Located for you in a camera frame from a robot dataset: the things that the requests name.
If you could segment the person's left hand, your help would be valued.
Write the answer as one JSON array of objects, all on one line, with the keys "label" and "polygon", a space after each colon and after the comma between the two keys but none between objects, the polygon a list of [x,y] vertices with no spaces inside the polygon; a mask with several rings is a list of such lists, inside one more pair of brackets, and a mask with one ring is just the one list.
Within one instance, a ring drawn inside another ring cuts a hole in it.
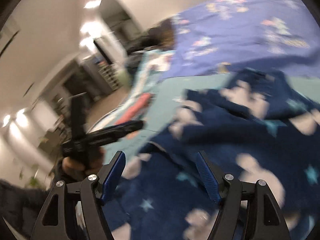
[{"label": "person's left hand", "polygon": [[100,147],[99,153],[95,154],[93,157],[90,157],[89,163],[86,165],[67,157],[62,161],[62,169],[67,175],[71,176],[76,181],[82,181],[87,176],[97,174],[100,171],[104,165],[104,156],[105,150]]}]

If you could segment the person's left forearm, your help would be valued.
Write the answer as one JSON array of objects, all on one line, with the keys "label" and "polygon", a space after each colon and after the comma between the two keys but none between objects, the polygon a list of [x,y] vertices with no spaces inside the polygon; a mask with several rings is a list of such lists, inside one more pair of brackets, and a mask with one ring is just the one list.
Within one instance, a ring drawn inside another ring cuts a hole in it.
[{"label": "person's left forearm", "polygon": [[20,235],[31,238],[49,190],[25,189],[1,180],[1,217]]}]

